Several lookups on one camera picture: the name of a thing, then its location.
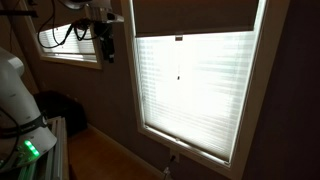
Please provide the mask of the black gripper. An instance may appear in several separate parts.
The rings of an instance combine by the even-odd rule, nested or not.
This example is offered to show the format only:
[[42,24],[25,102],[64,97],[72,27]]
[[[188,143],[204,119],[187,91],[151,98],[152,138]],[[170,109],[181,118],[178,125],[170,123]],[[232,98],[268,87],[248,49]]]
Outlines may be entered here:
[[103,59],[109,63],[114,62],[114,42],[113,42],[113,31],[111,24],[102,24],[100,32],[100,44],[103,54]]

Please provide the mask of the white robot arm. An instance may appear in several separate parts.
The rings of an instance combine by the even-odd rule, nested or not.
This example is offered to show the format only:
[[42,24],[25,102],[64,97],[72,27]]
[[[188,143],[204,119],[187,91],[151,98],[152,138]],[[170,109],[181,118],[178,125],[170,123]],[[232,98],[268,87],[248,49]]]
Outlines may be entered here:
[[1,172],[38,160],[57,143],[21,80],[23,73],[23,62],[0,48]]

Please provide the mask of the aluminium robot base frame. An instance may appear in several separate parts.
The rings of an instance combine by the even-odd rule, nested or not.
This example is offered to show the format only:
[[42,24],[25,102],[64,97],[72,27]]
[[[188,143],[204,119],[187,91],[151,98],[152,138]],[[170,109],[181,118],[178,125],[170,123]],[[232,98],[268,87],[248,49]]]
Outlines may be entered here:
[[24,166],[18,180],[69,180],[66,122],[63,117],[48,120],[56,145],[39,160]]

